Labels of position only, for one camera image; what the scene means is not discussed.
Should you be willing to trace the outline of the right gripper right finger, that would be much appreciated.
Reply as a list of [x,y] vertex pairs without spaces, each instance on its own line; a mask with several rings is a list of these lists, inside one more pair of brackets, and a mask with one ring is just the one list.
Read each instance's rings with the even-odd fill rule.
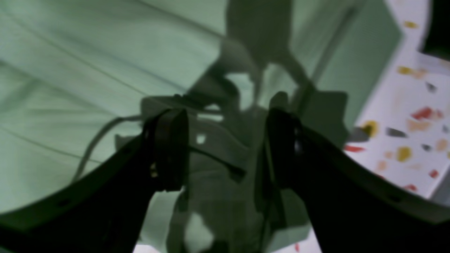
[[270,109],[275,184],[304,202],[323,253],[448,253],[449,208],[381,178],[293,114]]

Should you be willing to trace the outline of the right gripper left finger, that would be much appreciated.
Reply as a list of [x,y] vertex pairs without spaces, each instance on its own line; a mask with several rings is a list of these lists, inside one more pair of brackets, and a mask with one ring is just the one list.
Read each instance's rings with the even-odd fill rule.
[[188,143],[187,111],[163,111],[92,173],[2,214],[1,248],[12,253],[132,253],[153,195],[182,188]]

